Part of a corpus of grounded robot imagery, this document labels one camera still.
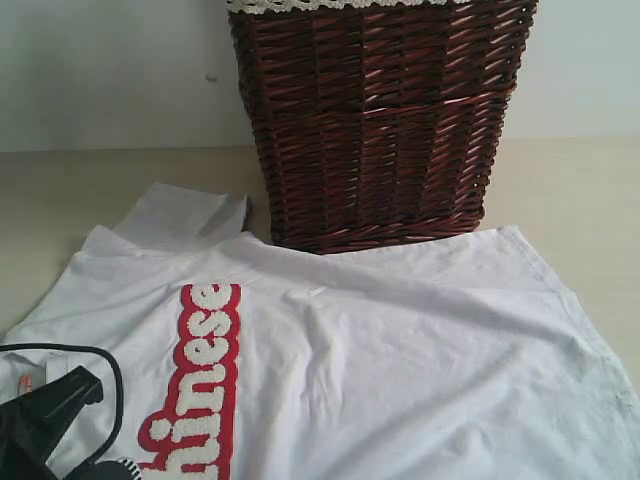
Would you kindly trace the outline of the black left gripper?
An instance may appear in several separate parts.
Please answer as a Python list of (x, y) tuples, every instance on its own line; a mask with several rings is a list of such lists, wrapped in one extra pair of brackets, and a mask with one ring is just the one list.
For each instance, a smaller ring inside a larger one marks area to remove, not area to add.
[(56, 479), (47, 461), (81, 410), (103, 400), (84, 367), (1, 406), (1, 479)]

